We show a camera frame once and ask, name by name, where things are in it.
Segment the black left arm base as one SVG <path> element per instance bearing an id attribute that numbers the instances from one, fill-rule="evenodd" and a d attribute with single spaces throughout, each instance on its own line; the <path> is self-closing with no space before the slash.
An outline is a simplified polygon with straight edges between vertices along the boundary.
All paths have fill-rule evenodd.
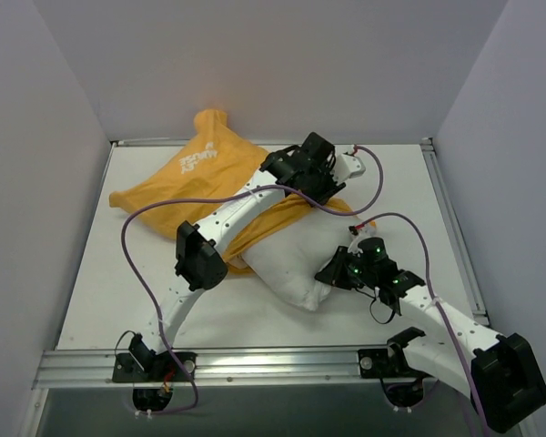
<path id="1" fill-rule="evenodd" d="M 142 341 L 142 335 L 124 331 L 114 348 L 113 383 L 153 383 L 151 388 L 134 388 L 131 402 L 136 412 L 148 415 L 164 413 L 174 395 L 176 382 L 191 382 L 195 378 L 197 355 L 192 351 L 176 351 L 174 355 L 182 370 L 168 351 L 156 353 Z"/>

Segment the yellow printed pillowcase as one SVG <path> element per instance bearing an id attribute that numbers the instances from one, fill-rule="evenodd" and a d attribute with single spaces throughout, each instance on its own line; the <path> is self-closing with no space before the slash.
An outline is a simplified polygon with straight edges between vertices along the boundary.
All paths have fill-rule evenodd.
<path id="1" fill-rule="evenodd" d="M 147 205 L 175 198 L 227 198 L 252 177 L 268 152 L 228 127 L 228 115 L 206 109 L 195 115 L 197 134 L 160 170 L 138 185 L 109 195 L 111 208 L 131 214 Z M 235 274 L 251 268 L 240 258 L 264 238 L 298 222 L 313 211 L 302 198 L 290 195 L 245 227 L 223 256 Z"/>

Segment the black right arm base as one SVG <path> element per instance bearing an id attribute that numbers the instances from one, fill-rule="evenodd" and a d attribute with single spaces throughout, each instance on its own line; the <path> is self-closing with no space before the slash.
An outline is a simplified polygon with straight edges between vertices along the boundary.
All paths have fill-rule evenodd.
<path id="1" fill-rule="evenodd" d="M 435 392 L 439 381 L 428 387 L 430 376 L 424 371 L 411 369 L 398 361 L 388 348 L 357 350 L 361 379 L 377 380 L 386 401 L 395 410 L 412 412 L 424 404 Z"/>

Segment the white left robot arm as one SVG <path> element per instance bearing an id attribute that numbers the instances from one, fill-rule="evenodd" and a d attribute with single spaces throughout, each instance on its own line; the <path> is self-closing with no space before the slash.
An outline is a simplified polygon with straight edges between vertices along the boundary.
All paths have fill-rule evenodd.
<path id="1" fill-rule="evenodd" d="M 329 288 L 315 271 L 347 240 L 337 220 L 343 159 L 318 134 L 270 152 L 231 132 L 200 134 L 156 174 L 109 199 L 176 242 L 176 287 L 153 299 L 151 324 L 133 335 L 132 369 L 156 381 L 164 354 L 201 293 L 229 272 L 257 274 L 290 304 L 315 310 Z"/>

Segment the white pillow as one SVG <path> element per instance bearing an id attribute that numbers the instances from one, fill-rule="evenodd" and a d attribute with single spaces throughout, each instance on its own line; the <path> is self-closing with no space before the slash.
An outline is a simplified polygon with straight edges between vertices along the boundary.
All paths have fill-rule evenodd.
<path id="1" fill-rule="evenodd" d="M 241 258 L 274 294 L 294 307 L 315 311 L 332 287 L 314 279 L 338 246 L 349 248 L 355 217 L 314 211 L 244 250 Z"/>

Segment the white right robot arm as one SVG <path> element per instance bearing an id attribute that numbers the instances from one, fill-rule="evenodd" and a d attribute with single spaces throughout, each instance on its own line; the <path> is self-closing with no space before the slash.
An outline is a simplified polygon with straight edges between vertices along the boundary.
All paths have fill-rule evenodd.
<path id="1" fill-rule="evenodd" d="M 415 273 L 400 269 L 381 238 L 337 248 L 316 280 L 342 290 L 373 291 L 410 326 L 387 341 L 385 378 L 434 377 L 468 398 L 487 426 L 505 433 L 546 404 L 546 383 L 529 342 L 505 336 L 430 294 Z"/>

